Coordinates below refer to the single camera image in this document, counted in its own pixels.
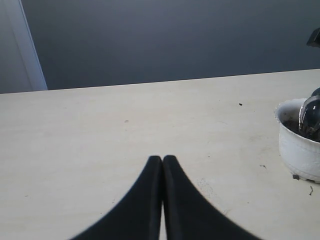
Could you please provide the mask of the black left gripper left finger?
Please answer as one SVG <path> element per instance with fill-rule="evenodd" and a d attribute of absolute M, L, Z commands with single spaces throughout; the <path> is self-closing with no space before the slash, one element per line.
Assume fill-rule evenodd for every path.
<path fill-rule="evenodd" d="M 139 177 L 104 217 L 74 240 L 158 240 L 163 199 L 163 162 L 150 156 Z"/>

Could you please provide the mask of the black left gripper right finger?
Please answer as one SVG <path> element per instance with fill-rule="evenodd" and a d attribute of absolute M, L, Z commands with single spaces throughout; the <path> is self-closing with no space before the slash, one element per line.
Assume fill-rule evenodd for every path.
<path fill-rule="evenodd" d="M 174 155 L 163 158 L 164 216 L 168 240 L 258 240 L 210 204 Z"/>

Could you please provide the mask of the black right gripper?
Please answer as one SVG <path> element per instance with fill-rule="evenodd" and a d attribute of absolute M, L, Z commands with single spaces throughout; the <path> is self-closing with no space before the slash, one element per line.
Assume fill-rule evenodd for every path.
<path fill-rule="evenodd" d="M 309 47 L 315 47 L 315 48 L 320 47 L 320 28 L 319 27 L 312 32 L 306 45 Z"/>

